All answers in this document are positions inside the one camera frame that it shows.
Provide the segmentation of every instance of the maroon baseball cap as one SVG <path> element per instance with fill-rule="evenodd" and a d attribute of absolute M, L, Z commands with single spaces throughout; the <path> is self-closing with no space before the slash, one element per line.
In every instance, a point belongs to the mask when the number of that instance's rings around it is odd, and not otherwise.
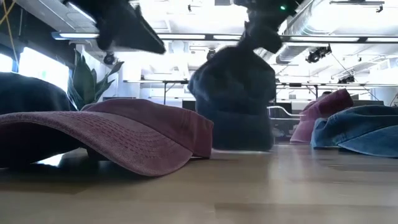
<path fill-rule="evenodd" d="M 209 158 L 213 123 L 148 100 L 114 99 L 82 111 L 0 116 L 0 167 L 29 164 L 78 147 L 135 173 L 169 174 L 192 157 Z"/>
<path fill-rule="evenodd" d="M 346 89 L 337 90 L 317 101 L 311 102 L 300 113 L 304 116 L 300 117 L 300 122 L 290 138 L 290 142 L 309 144 L 315 121 L 318 118 L 328 118 L 353 105 L 354 102 Z"/>

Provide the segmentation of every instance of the wooden table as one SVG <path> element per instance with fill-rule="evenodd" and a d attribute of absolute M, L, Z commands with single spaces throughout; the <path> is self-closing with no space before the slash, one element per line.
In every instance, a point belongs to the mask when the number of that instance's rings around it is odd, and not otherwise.
<path fill-rule="evenodd" d="M 337 149 L 215 152 L 156 179 L 82 150 L 53 162 L 0 170 L 1 224 L 398 223 L 398 161 Z"/>

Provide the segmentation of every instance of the denim baseball cap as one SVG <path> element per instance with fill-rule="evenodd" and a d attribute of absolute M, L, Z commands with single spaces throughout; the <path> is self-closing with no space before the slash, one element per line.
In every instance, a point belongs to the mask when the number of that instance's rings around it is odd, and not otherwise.
<path fill-rule="evenodd" d="M 370 156 L 398 158 L 398 108 L 358 106 L 328 119 L 317 119 L 311 145 L 339 146 Z"/>

